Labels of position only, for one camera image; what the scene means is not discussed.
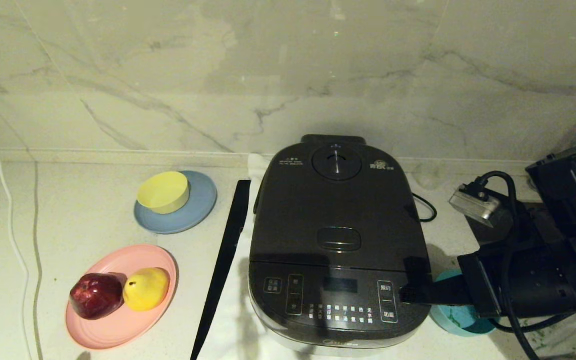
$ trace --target white cable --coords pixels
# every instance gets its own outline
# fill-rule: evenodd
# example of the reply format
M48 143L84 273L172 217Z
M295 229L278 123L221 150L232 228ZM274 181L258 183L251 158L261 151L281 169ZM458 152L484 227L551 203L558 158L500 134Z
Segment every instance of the white cable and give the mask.
M8 239L10 240L10 245L14 250L14 255L16 255L16 259L19 261L19 265L23 270L23 294L21 298L21 311L19 313L20 313L21 328L23 330L23 342L25 342L25 350L27 353L27 358L32 360L33 356L32 353L30 352L28 333L26 332L26 318L24 316L24 313L26 311L26 294L28 293L28 281L30 278L30 274L28 273L28 266L26 266L24 257L21 255L21 251L19 251L17 240L15 240L15 232L13 231L13 223L12 223L13 200L8 184L6 183L6 178L4 177L4 170L2 167L2 157L0 157L0 179L8 200L8 223L7 223Z

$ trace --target marble wall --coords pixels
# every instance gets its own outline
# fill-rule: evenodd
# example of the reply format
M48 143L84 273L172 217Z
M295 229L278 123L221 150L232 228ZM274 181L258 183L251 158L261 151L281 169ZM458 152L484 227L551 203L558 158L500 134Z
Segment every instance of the marble wall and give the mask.
M576 0L0 0L3 148L535 160L576 141Z

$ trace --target power cord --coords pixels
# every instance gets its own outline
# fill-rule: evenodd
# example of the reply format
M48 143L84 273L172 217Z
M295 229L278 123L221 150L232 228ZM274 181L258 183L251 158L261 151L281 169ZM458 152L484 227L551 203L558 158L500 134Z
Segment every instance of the power cord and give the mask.
M421 201L424 205L426 205L426 207L428 207L430 210L432 210L432 215L429 218L420 218L419 219L419 221L421 221L421 223L430 223L434 219L437 219L437 208L434 207L434 205L432 205L432 203L430 203L430 201L426 200L425 198L419 196L416 193L412 193L412 196L414 196L414 198Z
M21 309L19 311L20 314L20 323L21 328L23 330L23 342L25 343L25 351L27 354L27 358L32 360L33 356L30 351L30 344L28 342L28 333L26 332L26 319L24 316L24 312L26 310L26 295L28 293L28 282L30 280L30 273L28 271L28 266L26 266L26 262L24 261L23 256L21 255L21 251L19 250L19 246L17 244L17 240L15 239L15 232L13 231L13 198L12 194L10 193L10 189L8 187L8 183L6 182L6 177L4 176L4 171L2 167L2 157L0 157L0 180L1 184L4 188L4 192L6 193L6 197L8 200L8 209L7 209L7 232L8 232L8 239L10 241L10 245L14 250L14 255L19 262L19 266L23 271L23 294L21 298Z
M476 178L474 183L482 187L486 187L489 182L489 178L502 178L508 187L508 199L510 201L510 213L512 214L512 231L510 233L510 240L505 248L505 253L503 253L503 260L501 263L501 298L505 307L506 315L508 316L508 321L510 321L510 326L512 326L512 332L519 341L521 348L524 353L530 358L530 360L540 360L533 347L526 339L526 335L519 324L519 319L515 314L513 308L513 301L510 294L510 264L513 260L513 254L515 250L515 243L519 239L519 213L517 211L517 188L515 187L515 181L513 178L505 172L502 171L490 171L484 175Z
M545 328L550 328L551 326L558 324L558 323L568 319L571 316L573 316L573 314L555 315L549 319L546 319L546 320L539 322L539 323L536 323L534 325L523 326L521 328L521 331L523 331L524 333L532 333L533 331L539 331L539 330L542 330ZM492 326L494 326L494 328L496 328L499 331L502 331L504 333L514 333L515 332L512 327L503 326L500 323L494 321L493 319L488 319L488 321L490 322L490 324L492 324Z

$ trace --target blue plate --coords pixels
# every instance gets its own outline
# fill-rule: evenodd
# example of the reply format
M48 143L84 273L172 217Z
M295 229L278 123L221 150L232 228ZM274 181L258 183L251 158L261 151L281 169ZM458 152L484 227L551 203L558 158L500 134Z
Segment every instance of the blue plate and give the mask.
M196 171L180 171L190 186L188 202L170 214L157 214L143 207L141 203L134 203L134 218L144 229L155 234L176 234L186 231L201 223L217 202L217 187L213 180Z
M437 281L446 280L461 275L459 269L450 269L437 276ZM477 317L474 306L446 306L433 305L430 308L430 317L443 330L448 333L470 338L486 335L495 330L487 319Z

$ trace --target display screen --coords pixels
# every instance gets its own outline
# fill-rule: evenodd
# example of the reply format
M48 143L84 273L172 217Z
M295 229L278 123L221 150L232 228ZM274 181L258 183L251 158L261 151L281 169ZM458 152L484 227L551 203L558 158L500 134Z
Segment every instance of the display screen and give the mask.
M325 277L324 291L357 293L357 280L354 278Z

